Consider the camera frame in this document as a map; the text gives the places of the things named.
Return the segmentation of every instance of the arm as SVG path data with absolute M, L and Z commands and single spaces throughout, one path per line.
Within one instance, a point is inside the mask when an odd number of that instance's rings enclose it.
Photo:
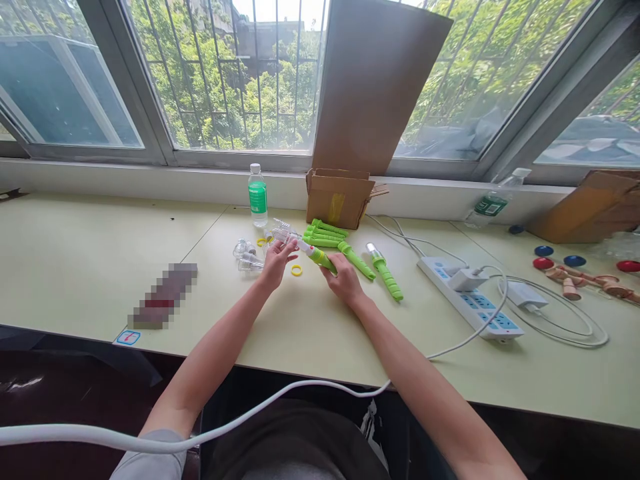
M 346 258 L 340 253 L 329 258 L 338 270 L 334 277 L 322 269 L 329 288 L 360 318 L 393 385 L 456 476 L 524 479 L 487 424 L 364 294 Z
M 153 406 L 140 436 L 169 429 L 189 438 L 200 411 L 226 378 L 249 335 L 253 322 L 280 285 L 285 266 L 297 255 L 295 241 L 283 247 L 276 242 L 267 252 L 265 268 L 184 360 L 178 372 Z

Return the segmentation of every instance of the wall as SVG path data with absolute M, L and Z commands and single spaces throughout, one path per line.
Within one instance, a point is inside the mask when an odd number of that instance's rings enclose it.
M 266 173 L 269 206 L 304 210 L 304 175 Z M 169 167 L 90 165 L 0 159 L 0 187 L 28 192 L 82 193 L 248 205 L 248 172 Z M 372 177 L 390 193 L 371 201 L 368 213 L 435 220 L 462 220 L 491 187 L 486 183 Z M 570 187 L 524 186 L 500 216 L 500 223 L 524 223 L 554 206 Z

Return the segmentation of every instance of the power strip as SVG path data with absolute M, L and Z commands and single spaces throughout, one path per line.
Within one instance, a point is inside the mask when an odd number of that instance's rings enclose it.
M 490 316 L 495 313 L 495 305 L 490 302 L 478 289 L 458 292 L 450 288 L 451 276 L 445 271 L 446 260 L 439 257 L 422 257 L 418 261 L 418 267 L 438 290 L 451 302 L 467 322 L 478 330 L 484 325 Z M 506 341 L 520 337 L 525 332 L 520 329 L 508 316 L 500 312 L 489 326 L 480 333 L 487 340 Z

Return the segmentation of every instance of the gray sleeve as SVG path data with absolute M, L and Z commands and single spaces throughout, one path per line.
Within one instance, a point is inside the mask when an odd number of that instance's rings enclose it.
M 142 436 L 148 440 L 184 440 L 173 430 L 155 430 Z M 126 452 L 111 474 L 111 480 L 180 480 L 187 452 L 171 454 Z

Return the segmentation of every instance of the left hand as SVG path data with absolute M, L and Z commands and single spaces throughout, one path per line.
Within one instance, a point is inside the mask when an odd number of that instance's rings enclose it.
M 267 251 L 265 268 L 259 278 L 266 288 L 273 291 L 280 286 L 288 262 L 298 258 L 297 255 L 292 255 L 294 251 L 298 250 L 297 243 L 298 240 L 295 239 L 287 245 L 278 240 L 273 242 L 273 245 Z

